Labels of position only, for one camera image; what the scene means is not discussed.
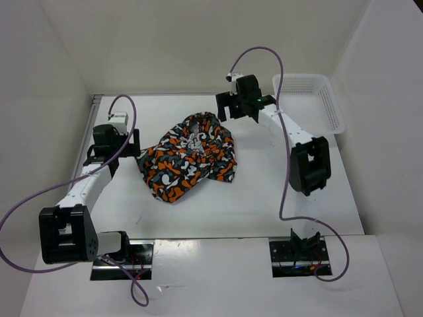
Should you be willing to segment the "orange camouflage shorts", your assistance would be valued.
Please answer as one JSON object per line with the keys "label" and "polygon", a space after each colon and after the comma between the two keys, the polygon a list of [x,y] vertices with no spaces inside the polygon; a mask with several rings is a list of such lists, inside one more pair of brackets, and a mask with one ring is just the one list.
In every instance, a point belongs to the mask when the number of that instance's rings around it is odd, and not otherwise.
{"label": "orange camouflage shorts", "polygon": [[152,196],[172,204],[202,180],[234,180],[235,140],[215,114],[198,112],[142,149],[137,166]]}

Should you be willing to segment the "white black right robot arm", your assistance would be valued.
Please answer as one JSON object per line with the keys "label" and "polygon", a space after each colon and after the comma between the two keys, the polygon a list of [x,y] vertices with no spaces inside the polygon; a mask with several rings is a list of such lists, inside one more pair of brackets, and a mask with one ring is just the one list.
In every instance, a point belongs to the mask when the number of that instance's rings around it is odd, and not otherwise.
{"label": "white black right robot arm", "polygon": [[317,249],[321,234],[316,228],[317,197],[331,177],[327,139],[305,131],[280,105],[278,95],[264,95],[255,75],[230,72],[227,92],[216,95],[218,118],[252,118],[286,146],[286,177],[280,203],[282,221],[297,221],[291,228],[289,243],[294,260],[304,260]]}

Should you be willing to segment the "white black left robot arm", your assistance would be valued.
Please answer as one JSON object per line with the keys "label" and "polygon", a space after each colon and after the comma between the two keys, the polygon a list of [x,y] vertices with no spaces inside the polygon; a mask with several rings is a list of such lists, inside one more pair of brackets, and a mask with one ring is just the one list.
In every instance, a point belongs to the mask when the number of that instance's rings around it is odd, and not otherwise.
{"label": "white black left robot arm", "polygon": [[139,130],[119,133],[112,124],[93,128],[94,144],[83,163],[82,180],[54,207],[39,214],[42,258],[46,264],[93,262],[109,255],[117,264],[132,256],[126,232],[97,232],[91,211],[103,189],[113,179],[119,158],[140,155]]}

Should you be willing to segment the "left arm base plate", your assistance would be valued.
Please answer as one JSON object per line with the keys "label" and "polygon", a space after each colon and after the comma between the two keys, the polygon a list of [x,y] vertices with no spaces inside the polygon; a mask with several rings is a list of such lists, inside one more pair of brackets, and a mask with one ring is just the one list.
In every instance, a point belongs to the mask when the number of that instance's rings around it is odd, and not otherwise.
{"label": "left arm base plate", "polygon": [[[137,280],[151,280],[153,240],[130,240],[128,255],[124,258],[116,258],[108,254],[115,262],[119,263],[128,273]],[[130,278],[110,260],[96,259],[91,270],[91,281],[123,281]]]}

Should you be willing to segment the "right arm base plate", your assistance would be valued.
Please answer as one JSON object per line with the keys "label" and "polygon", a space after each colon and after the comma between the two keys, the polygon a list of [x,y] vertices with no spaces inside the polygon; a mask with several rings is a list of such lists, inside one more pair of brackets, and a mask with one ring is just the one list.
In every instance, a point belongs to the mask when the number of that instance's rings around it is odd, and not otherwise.
{"label": "right arm base plate", "polygon": [[331,276],[332,270],[324,238],[311,251],[296,256],[288,237],[270,238],[268,241],[272,264],[272,277]]}

